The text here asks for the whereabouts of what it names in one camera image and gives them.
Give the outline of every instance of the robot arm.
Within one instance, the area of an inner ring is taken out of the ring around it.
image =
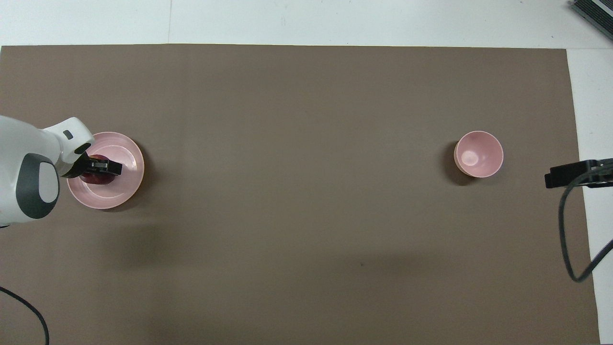
[[[58,176],[93,142],[75,117],[40,130],[0,115],[0,227],[49,214],[58,200]]]

